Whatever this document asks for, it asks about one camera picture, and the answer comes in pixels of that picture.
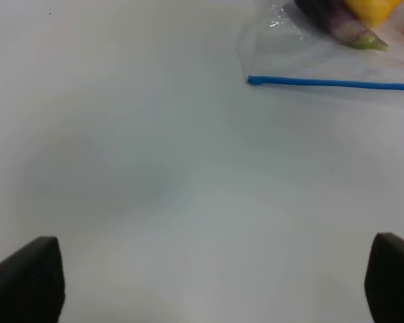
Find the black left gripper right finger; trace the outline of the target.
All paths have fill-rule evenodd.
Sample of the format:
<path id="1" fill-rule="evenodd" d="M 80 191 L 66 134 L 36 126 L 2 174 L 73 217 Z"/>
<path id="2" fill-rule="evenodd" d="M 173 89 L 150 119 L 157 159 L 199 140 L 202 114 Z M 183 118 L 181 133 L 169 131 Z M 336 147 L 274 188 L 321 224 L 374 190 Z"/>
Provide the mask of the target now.
<path id="1" fill-rule="evenodd" d="M 364 280 L 374 322 L 404 323 L 404 239 L 392 233 L 374 237 Z"/>

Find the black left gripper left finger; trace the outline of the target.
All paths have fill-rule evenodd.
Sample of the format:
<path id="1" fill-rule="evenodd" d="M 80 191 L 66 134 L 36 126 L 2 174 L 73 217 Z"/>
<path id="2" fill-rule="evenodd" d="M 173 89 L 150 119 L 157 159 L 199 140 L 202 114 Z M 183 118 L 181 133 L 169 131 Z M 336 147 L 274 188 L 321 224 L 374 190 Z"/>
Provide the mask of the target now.
<path id="1" fill-rule="evenodd" d="M 0 322 L 59 321 L 65 276 L 59 241 L 40 236 L 0 262 Z"/>

